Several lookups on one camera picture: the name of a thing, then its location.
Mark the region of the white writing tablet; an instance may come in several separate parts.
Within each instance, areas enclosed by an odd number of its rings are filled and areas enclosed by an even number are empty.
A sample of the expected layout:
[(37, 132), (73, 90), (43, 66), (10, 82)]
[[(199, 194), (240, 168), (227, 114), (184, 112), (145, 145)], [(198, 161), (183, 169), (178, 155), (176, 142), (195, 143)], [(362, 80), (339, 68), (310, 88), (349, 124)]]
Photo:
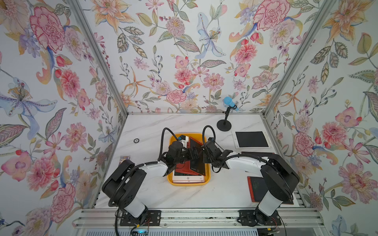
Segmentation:
[(236, 148), (272, 148), (272, 142), (265, 131), (232, 131)]

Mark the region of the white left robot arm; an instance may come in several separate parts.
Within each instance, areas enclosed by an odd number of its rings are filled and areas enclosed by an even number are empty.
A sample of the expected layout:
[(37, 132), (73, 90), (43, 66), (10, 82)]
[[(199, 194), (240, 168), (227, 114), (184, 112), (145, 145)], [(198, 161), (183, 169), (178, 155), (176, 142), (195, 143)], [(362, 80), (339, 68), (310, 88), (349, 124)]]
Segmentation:
[(200, 158), (201, 146), (185, 147), (174, 141), (168, 151), (161, 152), (156, 161), (135, 164), (124, 161), (105, 181), (102, 192), (109, 198), (108, 206), (131, 216), (135, 222), (147, 219), (148, 208), (137, 198), (137, 193), (145, 180), (166, 177), (176, 170), (178, 164)]

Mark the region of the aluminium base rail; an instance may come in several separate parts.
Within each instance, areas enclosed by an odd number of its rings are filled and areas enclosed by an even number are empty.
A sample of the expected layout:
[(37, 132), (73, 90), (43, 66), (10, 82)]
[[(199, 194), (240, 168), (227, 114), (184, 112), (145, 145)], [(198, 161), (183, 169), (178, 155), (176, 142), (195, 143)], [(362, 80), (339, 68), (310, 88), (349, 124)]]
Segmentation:
[[(313, 208), (280, 208), (268, 235), (326, 236), (320, 214)], [(139, 236), (261, 236), (263, 227), (243, 226), (237, 222), (237, 208), (165, 208), (160, 224), (150, 223), (136, 229)], [(76, 236), (115, 235), (115, 210), (87, 209), (74, 221)]]

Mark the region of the yellow plastic storage box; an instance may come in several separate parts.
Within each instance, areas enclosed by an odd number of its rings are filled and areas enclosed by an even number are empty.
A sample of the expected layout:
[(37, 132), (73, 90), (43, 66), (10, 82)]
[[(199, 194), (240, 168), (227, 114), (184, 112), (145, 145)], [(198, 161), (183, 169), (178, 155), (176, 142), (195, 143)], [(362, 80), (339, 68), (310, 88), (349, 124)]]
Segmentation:
[[(203, 135), (200, 134), (200, 133), (179, 133), (178, 134), (179, 136), (181, 135), (185, 135), (185, 136), (188, 136), (190, 138), (193, 138), (197, 141), (199, 141), (200, 143), (202, 143), (202, 137)], [(167, 176), (167, 180), (168, 182), (173, 185), (173, 186), (177, 186), (177, 187), (186, 187), (186, 186), (202, 186), (202, 185), (206, 185), (210, 179), (211, 179), (211, 170), (210, 170), (210, 164), (205, 164), (205, 171), (206, 171), (206, 174), (204, 176), (204, 181), (201, 182), (201, 183), (193, 183), (193, 182), (182, 182), (182, 183), (175, 183), (173, 181), (173, 177), (175, 176), (174, 173), (171, 173)]]

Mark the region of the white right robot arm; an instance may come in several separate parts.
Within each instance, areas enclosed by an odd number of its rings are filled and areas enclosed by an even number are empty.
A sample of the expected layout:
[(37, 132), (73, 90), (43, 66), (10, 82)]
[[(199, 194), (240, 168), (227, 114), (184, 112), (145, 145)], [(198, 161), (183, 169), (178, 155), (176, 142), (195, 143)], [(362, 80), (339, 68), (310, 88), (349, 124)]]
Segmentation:
[(299, 184), (299, 176), (277, 154), (263, 158), (248, 153), (235, 154), (232, 150), (221, 150), (216, 146), (215, 139), (203, 142), (202, 149), (206, 162), (212, 167), (236, 169), (252, 174), (260, 173), (267, 187), (263, 199), (253, 211), (239, 215), (238, 222), (254, 227), (266, 226), (283, 202), (292, 201), (293, 192)]

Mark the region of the small card box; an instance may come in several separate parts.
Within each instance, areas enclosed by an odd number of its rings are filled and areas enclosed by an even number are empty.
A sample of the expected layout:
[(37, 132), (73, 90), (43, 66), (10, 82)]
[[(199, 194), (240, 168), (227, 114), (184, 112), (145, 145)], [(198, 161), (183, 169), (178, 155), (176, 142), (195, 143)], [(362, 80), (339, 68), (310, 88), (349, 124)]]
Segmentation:
[(125, 160), (129, 160), (129, 159), (130, 159), (130, 156), (121, 156), (119, 164), (122, 164)]

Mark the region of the red writing tablet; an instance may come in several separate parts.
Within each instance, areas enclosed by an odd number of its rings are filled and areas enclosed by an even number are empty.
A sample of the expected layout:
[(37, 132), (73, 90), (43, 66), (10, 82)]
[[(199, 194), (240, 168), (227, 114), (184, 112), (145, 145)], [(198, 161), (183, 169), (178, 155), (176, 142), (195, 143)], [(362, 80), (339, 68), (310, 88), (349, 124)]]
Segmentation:
[(190, 137), (189, 139), (190, 151), (192, 159), (190, 161), (190, 169), (198, 175), (206, 175), (206, 167), (203, 162), (203, 148), (202, 143)]
[(247, 177), (248, 187), (250, 191), (251, 201), (259, 203), (263, 200), (265, 194), (268, 192), (268, 187), (263, 178)]
[(175, 175), (184, 176), (200, 176), (201, 174), (191, 169), (191, 162), (186, 161), (182, 164), (177, 164), (175, 169)]
[(242, 154), (248, 154), (248, 155), (253, 155), (257, 157), (271, 157), (274, 155), (274, 153), (271, 152), (250, 152), (250, 151), (242, 151)]

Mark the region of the pink writing tablet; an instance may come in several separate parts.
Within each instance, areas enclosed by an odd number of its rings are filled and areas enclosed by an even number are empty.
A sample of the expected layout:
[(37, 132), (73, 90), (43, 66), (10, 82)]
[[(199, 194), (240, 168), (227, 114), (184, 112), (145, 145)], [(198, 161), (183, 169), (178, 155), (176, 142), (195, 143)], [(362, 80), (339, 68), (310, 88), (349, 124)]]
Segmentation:
[(193, 182), (193, 183), (201, 183), (204, 181), (204, 176), (184, 176), (184, 175), (175, 175), (173, 177), (173, 181), (175, 183), (182, 183), (182, 182)]

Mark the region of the black microphone stand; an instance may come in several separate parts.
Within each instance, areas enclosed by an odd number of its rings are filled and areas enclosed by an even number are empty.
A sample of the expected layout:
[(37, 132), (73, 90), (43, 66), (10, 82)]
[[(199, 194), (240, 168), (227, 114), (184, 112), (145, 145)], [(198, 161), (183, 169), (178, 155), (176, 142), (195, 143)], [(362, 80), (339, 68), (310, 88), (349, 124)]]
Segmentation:
[(227, 131), (230, 131), (231, 128), (232, 128), (232, 124), (230, 123), (230, 121), (228, 121), (228, 116), (229, 116), (229, 113), (230, 113), (230, 110), (231, 108), (228, 107), (226, 109), (226, 111), (224, 112), (225, 113), (225, 118), (223, 120), (219, 120), (217, 122), (217, 128), (218, 130), (222, 131), (222, 132), (227, 132)]

